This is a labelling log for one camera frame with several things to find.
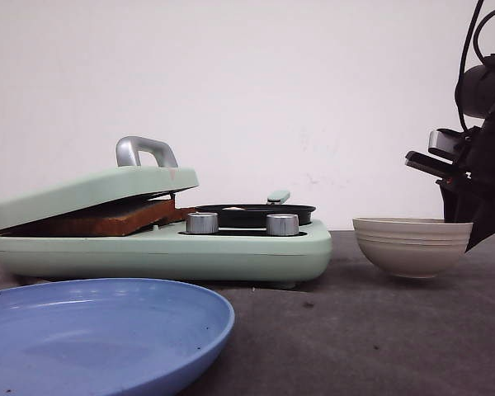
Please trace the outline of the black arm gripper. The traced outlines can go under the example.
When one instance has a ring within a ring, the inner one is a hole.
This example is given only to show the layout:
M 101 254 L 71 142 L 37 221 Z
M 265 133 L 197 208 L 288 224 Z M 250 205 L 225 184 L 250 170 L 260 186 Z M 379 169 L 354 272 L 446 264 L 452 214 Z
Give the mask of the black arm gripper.
M 468 169 L 441 177 L 446 223 L 473 223 L 466 252 L 495 234 L 495 114 L 467 155 Z

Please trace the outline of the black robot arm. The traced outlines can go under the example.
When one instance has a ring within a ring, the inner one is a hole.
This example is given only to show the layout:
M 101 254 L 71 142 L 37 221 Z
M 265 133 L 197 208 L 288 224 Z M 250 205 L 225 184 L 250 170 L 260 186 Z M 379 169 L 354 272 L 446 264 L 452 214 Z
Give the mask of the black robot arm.
M 439 178 L 447 223 L 473 225 L 468 248 L 474 248 L 495 234 L 495 54 L 484 55 L 479 36 L 495 10 L 479 17 L 482 3 L 477 2 L 464 42 L 474 50 L 479 64 L 460 65 L 455 87 L 459 118 L 482 120 L 480 126 L 463 125 L 459 131 L 438 129 L 430 134 L 428 151 L 434 158 L 411 152 L 406 163 Z

